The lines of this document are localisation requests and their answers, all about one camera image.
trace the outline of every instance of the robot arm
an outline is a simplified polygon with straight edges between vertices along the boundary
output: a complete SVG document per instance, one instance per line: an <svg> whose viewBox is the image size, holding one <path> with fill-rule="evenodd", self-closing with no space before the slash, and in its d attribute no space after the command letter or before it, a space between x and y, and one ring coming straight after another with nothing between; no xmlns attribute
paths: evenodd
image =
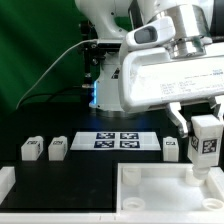
<svg viewBox="0 0 224 224"><path fill-rule="evenodd" d="M116 17L127 17L131 0L75 0L78 9L95 26L99 39L123 40L127 31L118 27Z"/></svg>

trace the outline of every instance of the white box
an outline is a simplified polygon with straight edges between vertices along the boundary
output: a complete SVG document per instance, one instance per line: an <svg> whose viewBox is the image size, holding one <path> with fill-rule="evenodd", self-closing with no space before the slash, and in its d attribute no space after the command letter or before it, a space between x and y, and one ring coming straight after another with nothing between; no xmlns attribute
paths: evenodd
<svg viewBox="0 0 224 224"><path fill-rule="evenodd" d="M68 150L67 138L61 136L59 138L53 138L51 144L48 147L48 154L50 161L63 161Z"/></svg>
<svg viewBox="0 0 224 224"><path fill-rule="evenodd" d="M21 147L22 160L36 161L43 152L43 141L41 136L28 138Z"/></svg>

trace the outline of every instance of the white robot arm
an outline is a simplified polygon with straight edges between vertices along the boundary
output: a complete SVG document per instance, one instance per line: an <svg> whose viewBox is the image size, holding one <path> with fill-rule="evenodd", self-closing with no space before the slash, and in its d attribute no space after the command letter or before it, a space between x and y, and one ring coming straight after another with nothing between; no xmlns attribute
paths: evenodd
<svg viewBox="0 0 224 224"><path fill-rule="evenodd" d="M205 179L209 167L218 165L223 132L224 44L212 44L210 28L215 7L224 5L216 0L76 4L95 25L99 41L122 43L119 53L106 55L95 84L94 105L101 111L165 108L181 137L188 137L181 105L209 102L215 108L214 115L192 117L188 157L195 177ZM128 14L134 29L129 33L114 22Z"/></svg>

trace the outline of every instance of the small white block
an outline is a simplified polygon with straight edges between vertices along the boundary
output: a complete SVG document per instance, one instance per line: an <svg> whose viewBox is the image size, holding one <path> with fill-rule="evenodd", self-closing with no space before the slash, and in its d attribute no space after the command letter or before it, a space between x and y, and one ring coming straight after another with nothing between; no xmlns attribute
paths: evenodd
<svg viewBox="0 0 224 224"><path fill-rule="evenodd" d="M163 139L163 160L166 162L178 162L179 145L176 138L167 137Z"/></svg>
<svg viewBox="0 0 224 224"><path fill-rule="evenodd" d="M21 148L22 160L36 161L43 152L43 141L41 136L28 138Z"/></svg>
<svg viewBox="0 0 224 224"><path fill-rule="evenodd" d="M48 147L49 160L50 161L63 161L68 150L67 138L61 136L59 138L53 138L51 144Z"/></svg>
<svg viewBox="0 0 224 224"><path fill-rule="evenodd" d="M3 202L15 182L14 167L3 167L0 170L0 204Z"/></svg>

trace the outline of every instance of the green backdrop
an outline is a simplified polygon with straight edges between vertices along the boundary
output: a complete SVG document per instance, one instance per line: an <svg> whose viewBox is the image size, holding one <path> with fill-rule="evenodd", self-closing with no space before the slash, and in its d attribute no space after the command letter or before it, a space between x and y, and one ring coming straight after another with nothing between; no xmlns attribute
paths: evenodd
<svg viewBox="0 0 224 224"><path fill-rule="evenodd" d="M74 0L0 0L0 120L65 50L82 40L79 22L85 19ZM130 30L128 19L116 22ZM98 69L92 71L96 78ZM73 51L31 94L80 85L83 76L83 57Z"/></svg>

